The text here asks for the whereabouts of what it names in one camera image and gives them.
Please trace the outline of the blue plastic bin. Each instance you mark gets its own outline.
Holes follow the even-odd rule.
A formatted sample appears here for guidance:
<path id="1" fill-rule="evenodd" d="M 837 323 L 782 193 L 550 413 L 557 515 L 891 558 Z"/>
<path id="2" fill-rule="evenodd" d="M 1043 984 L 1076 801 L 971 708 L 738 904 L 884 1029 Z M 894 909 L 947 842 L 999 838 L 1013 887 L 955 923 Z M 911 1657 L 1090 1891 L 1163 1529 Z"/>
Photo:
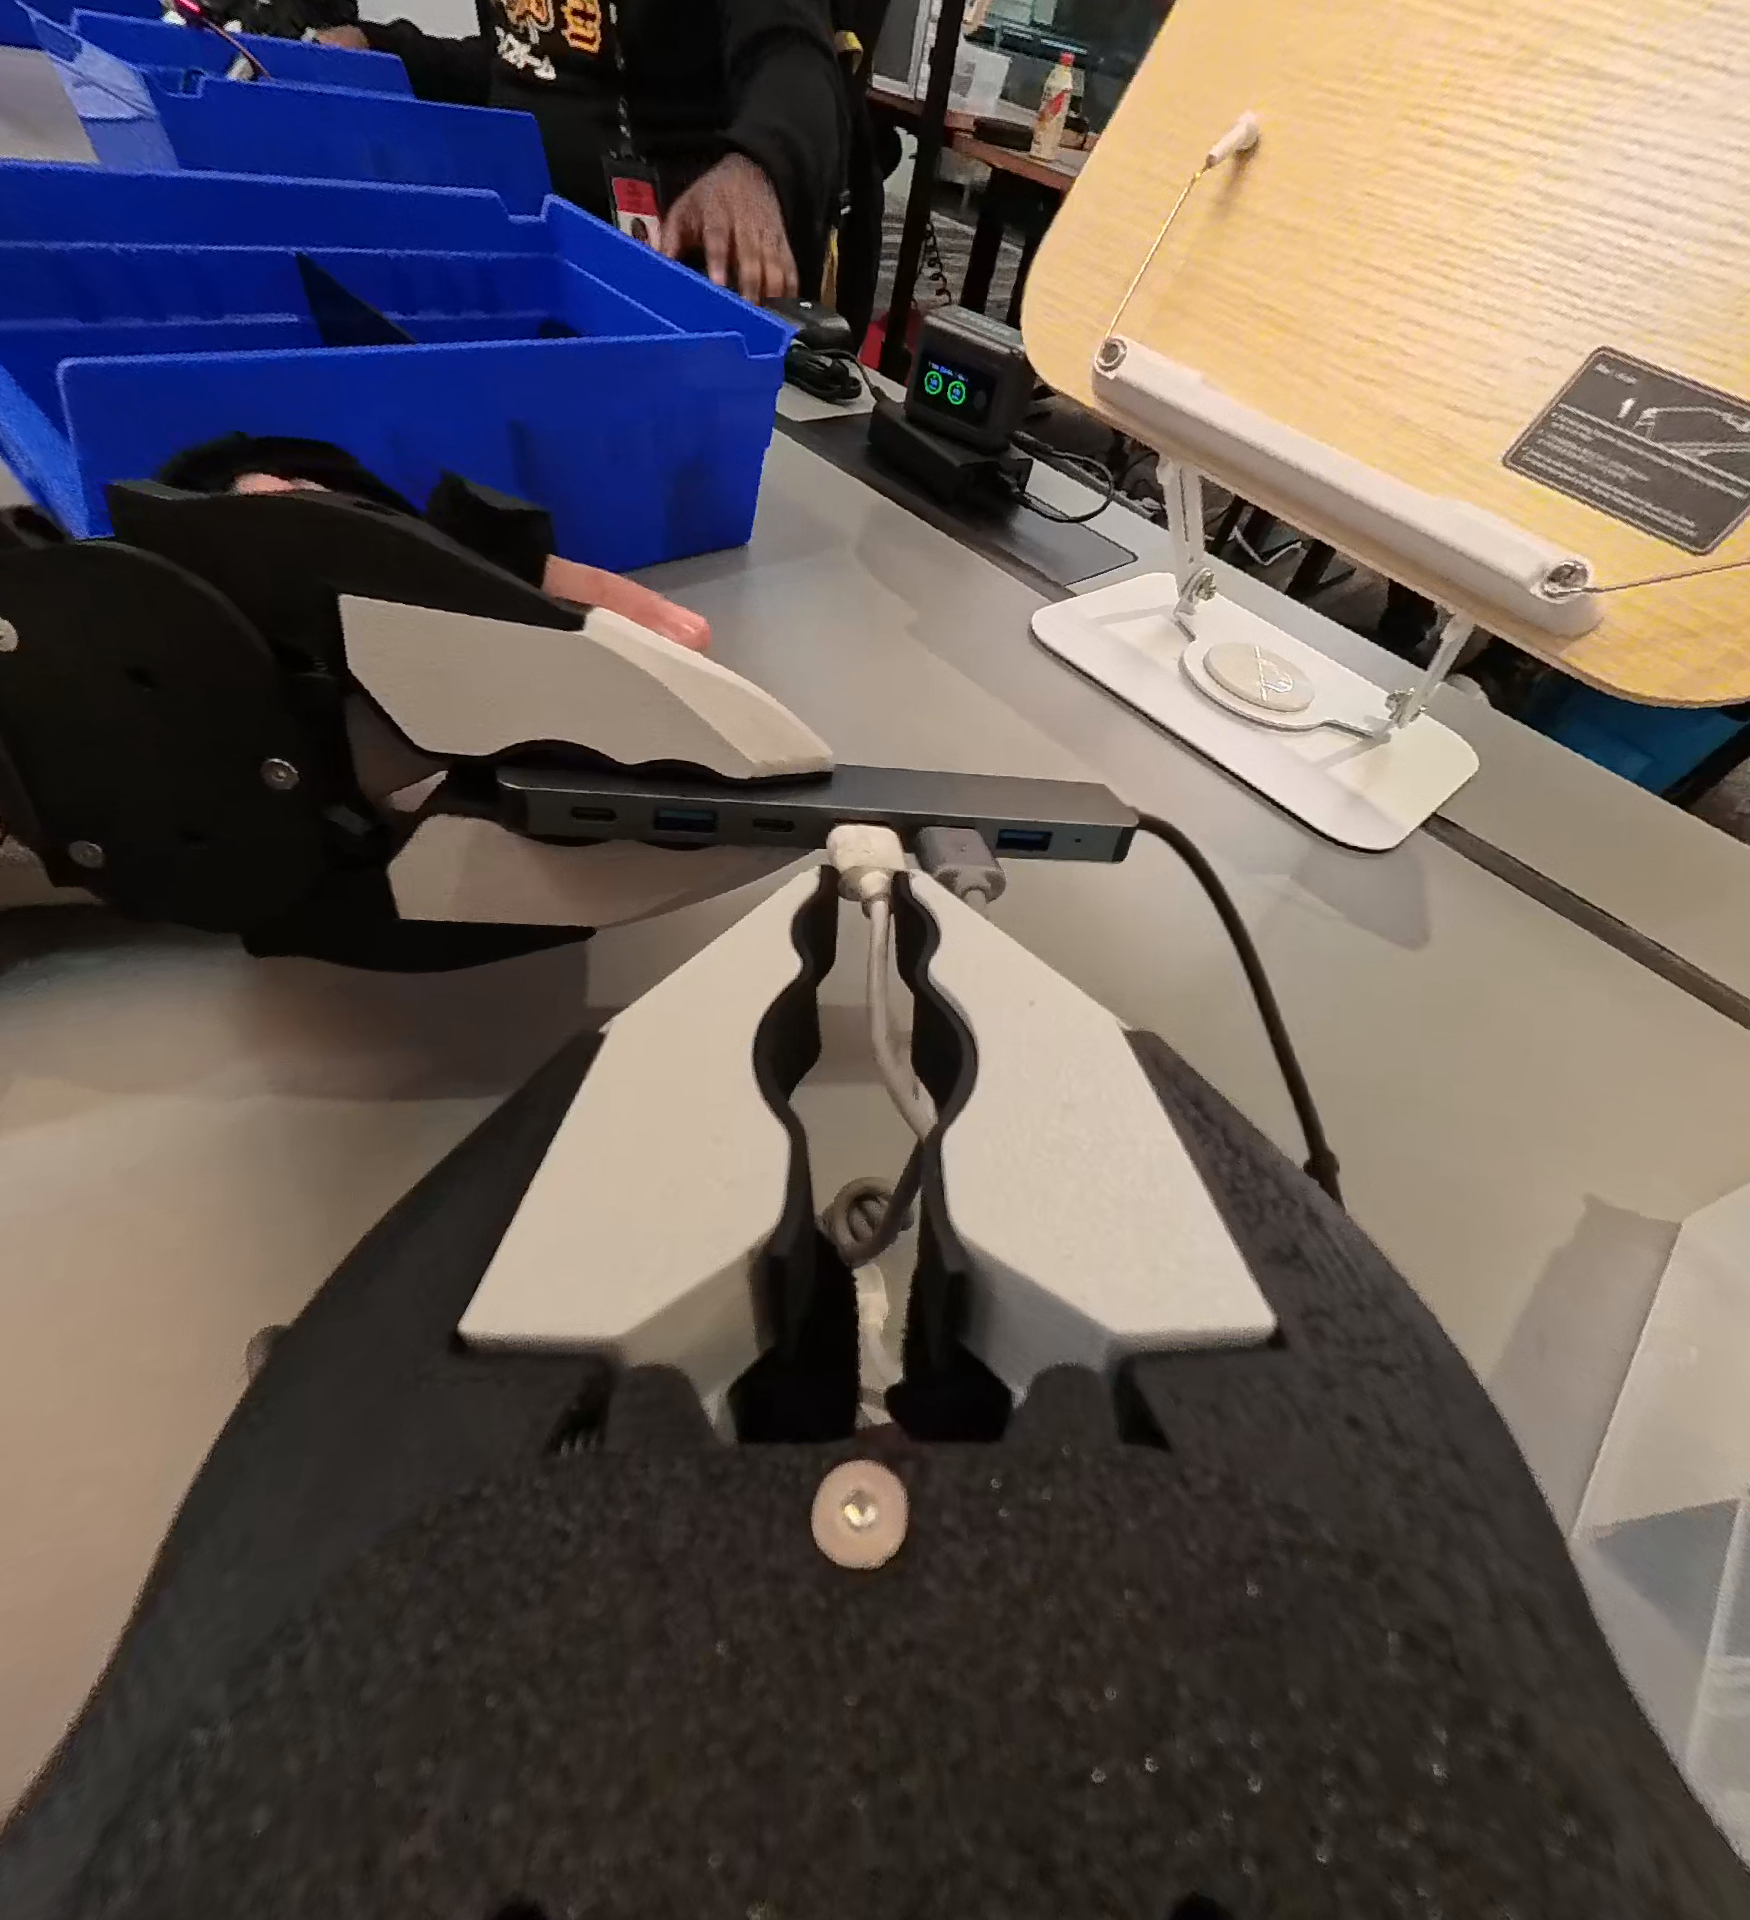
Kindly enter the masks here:
<path id="1" fill-rule="evenodd" d="M 114 170 L 474 189 L 511 214 L 540 214 L 555 190 L 528 115 L 137 69 L 96 48 L 50 62 L 96 162 Z"/>
<path id="2" fill-rule="evenodd" d="M 569 201 L 0 157 L 0 463 L 75 538 L 190 446 L 450 473 L 638 571 L 738 548 L 792 323 Z"/>
<path id="3" fill-rule="evenodd" d="M 394 56 L 350 52 L 312 38 L 245 35 L 234 22 L 187 22 L 182 12 L 156 18 L 23 4 L 26 30 L 65 69 L 90 54 L 167 82 L 229 81 L 379 91 L 407 99 L 408 76 Z"/>

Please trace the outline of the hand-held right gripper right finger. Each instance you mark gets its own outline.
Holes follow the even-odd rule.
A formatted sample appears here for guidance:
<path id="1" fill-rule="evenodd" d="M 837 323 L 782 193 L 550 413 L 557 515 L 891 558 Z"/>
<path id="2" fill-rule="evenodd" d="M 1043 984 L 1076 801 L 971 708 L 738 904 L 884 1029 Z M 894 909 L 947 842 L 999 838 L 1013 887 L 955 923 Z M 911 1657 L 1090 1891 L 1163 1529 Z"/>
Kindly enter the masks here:
<path id="1" fill-rule="evenodd" d="M 1130 1029 L 975 907 L 894 877 L 886 1079 L 918 1134 L 894 1417 L 1005 1417 L 1056 1366 L 1262 1350 L 1272 1306 Z"/>

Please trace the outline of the clear plastic bin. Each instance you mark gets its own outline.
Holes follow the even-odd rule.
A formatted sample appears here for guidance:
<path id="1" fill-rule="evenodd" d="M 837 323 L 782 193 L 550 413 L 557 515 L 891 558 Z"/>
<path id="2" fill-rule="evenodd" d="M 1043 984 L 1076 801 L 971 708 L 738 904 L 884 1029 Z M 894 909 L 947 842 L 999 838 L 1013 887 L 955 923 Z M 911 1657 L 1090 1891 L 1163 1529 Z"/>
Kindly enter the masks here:
<path id="1" fill-rule="evenodd" d="M 1750 1184 L 1678 1224 L 1592 1203 L 1489 1390 L 1641 1711 L 1750 1866 Z"/>

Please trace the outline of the person's left hand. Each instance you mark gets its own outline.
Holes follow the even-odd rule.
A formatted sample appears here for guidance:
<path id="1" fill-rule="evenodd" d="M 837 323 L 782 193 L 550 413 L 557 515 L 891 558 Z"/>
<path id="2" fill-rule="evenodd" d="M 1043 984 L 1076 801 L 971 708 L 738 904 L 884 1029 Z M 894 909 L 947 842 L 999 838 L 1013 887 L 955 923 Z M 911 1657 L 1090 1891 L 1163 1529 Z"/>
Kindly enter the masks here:
<path id="1" fill-rule="evenodd" d="M 542 566 L 542 595 L 580 609 L 614 612 L 695 654 L 708 654 L 714 644 L 714 627 L 704 617 L 617 571 L 569 563 L 550 554 Z"/>

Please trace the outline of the dark grey usb hub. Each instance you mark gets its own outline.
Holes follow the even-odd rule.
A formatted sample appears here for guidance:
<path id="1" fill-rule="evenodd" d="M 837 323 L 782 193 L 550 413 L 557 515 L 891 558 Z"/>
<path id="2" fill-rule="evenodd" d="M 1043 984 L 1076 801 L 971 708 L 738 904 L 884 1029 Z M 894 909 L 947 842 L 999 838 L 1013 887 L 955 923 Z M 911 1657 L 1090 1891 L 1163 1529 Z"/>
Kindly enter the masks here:
<path id="1" fill-rule="evenodd" d="M 486 798 L 540 845 L 634 845 L 674 852 L 822 852 L 832 829 L 977 832 L 995 857 L 1119 863 L 1140 816 L 1100 781 L 843 764 L 826 775 L 719 781 L 609 768 L 502 764 Z"/>

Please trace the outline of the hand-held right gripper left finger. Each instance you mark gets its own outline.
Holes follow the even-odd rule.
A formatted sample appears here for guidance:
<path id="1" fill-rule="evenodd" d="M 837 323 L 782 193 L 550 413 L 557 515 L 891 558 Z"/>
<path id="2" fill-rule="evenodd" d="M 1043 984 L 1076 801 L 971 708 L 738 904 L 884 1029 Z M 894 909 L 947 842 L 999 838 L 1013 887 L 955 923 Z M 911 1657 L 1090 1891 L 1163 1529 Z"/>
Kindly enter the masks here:
<path id="1" fill-rule="evenodd" d="M 729 1421 L 856 1421 L 856 1281 L 792 1107 L 822 1061 L 837 880 L 796 869 L 599 1032 L 458 1339 L 665 1366 Z"/>

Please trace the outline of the black power brick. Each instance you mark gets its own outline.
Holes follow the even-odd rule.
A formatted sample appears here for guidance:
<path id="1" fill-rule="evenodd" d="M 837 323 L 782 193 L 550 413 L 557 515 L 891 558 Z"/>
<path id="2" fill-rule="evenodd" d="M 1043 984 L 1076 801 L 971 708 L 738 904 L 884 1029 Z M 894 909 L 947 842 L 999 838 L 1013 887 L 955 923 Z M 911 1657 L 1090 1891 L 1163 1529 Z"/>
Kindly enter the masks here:
<path id="1" fill-rule="evenodd" d="M 853 326 L 832 308 L 785 298 L 766 308 L 792 326 L 785 356 L 785 387 L 826 406 L 869 399 Z"/>

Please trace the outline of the black charger dock green display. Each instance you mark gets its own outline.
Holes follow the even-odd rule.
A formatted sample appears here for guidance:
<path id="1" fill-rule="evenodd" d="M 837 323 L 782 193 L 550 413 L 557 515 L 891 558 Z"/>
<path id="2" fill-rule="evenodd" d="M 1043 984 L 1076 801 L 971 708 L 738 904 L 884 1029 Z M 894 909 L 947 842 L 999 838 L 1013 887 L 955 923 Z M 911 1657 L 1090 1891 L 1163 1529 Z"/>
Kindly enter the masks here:
<path id="1" fill-rule="evenodd" d="M 1022 504 L 1031 454 L 1016 446 L 1038 393 L 1025 341 L 964 304 L 923 316 L 903 399 L 871 402 L 866 450 L 944 510 Z"/>

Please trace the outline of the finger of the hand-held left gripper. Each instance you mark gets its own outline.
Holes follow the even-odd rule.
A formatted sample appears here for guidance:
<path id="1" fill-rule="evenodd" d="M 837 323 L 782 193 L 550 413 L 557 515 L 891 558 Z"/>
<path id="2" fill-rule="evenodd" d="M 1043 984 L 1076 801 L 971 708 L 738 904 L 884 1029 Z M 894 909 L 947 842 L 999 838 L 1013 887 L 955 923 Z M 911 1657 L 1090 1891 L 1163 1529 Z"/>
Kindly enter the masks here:
<path id="1" fill-rule="evenodd" d="M 343 595 L 339 623 L 361 693 L 427 757 L 569 748 L 742 785 L 836 768 L 763 688 L 617 612 L 569 632 Z"/>
<path id="2" fill-rule="evenodd" d="M 719 901 L 798 862 L 809 852 L 555 846 L 495 821 L 432 816 L 388 862 L 386 884 L 407 923 L 621 927 Z"/>

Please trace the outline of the bamboo book stand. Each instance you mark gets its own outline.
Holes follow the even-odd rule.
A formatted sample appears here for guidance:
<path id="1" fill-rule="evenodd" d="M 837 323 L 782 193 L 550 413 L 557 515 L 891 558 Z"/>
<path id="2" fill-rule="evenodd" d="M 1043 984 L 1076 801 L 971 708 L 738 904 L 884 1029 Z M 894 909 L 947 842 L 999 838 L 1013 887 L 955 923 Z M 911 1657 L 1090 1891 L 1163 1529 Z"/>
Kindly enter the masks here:
<path id="1" fill-rule="evenodd" d="M 1033 639 L 1329 845 L 1475 775 L 1479 636 L 1750 703 L 1750 4 L 1175 4 L 1022 336 L 1173 538 Z"/>

